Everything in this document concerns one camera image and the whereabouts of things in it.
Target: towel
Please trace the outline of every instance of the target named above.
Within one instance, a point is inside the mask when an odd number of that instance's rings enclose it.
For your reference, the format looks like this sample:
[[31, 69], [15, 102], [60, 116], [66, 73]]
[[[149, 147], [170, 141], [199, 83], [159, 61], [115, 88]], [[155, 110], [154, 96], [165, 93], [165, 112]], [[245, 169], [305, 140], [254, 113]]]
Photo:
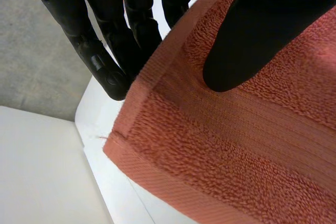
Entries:
[[232, 1], [198, 0], [181, 18], [103, 151], [199, 223], [336, 223], [336, 8], [215, 93], [202, 67]]

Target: white surface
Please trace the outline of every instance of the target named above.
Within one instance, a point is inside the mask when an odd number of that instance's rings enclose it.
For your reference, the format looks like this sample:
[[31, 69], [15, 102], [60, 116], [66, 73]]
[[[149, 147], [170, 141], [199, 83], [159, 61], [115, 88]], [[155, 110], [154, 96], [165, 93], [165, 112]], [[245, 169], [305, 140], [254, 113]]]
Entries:
[[0, 107], [0, 223], [113, 223], [72, 122]]
[[[154, 0], [154, 18], [162, 37], [169, 32], [161, 0]], [[78, 106], [75, 124], [85, 154], [115, 224], [195, 224], [167, 203], [130, 181], [102, 152], [122, 106], [111, 100], [92, 78]]]

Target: coral towel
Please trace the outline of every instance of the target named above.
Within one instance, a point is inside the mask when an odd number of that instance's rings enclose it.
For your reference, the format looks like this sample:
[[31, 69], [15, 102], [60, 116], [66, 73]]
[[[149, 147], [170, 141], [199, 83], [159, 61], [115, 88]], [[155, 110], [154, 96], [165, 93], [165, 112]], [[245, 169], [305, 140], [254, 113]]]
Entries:
[[336, 8], [225, 93], [202, 79], [233, 0], [198, 0], [133, 84], [104, 152], [200, 223], [336, 223]]

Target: concrete floor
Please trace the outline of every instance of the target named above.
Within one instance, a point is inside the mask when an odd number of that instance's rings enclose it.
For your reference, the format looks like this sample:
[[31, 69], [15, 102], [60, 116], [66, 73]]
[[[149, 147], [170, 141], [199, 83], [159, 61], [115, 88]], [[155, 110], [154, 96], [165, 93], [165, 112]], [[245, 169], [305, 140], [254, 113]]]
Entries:
[[91, 73], [40, 0], [0, 5], [0, 105], [73, 121]]

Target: gray floor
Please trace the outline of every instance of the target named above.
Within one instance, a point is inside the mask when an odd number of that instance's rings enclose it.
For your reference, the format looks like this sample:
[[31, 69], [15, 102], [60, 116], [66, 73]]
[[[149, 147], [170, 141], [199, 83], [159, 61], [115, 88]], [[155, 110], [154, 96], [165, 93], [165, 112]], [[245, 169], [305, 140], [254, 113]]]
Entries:
[[73, 121], [91, 73], [40, 0], [0, 5], [0, 105]]

